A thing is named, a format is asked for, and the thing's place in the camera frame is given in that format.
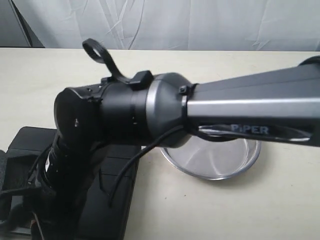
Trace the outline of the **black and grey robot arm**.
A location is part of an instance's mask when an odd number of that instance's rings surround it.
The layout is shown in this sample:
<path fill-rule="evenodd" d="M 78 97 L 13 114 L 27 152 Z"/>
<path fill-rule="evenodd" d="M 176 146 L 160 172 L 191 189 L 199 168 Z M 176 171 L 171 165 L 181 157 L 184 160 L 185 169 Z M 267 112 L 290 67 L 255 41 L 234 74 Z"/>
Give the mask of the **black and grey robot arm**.
<path fill-rule="evenodd" d="M 124 175 L 142 156 L 156 147 L 179 147 L 189 136 L 320 144 L 318 56 L 291 68 L 204 84 L 148 70 L 126 78 L 111 58 L 101 62 L 110 77 L 56 96 L 54 140 L 31 165 L 25 184 L 0 194 L 22 198 L 0 222 L 2 234 L 30 223 L 34 240 L 73 240 L 110 145 L 141 146 L 105 190 L 112 208 Z"/>

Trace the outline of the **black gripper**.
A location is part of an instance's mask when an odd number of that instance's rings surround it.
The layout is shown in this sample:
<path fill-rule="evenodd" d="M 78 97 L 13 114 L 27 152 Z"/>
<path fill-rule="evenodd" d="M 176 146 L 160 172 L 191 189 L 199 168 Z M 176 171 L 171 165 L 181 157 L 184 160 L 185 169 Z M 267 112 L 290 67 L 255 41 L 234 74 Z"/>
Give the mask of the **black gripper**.
<path fill-rule="evenodd" d="M 28 224 L 33 240 L 74 240 L 87 199 L 82 165 L 67 166 L 39 162 L 31 184 L 14 190 L 22 202 L 7 217 L 7 232 Z"/>

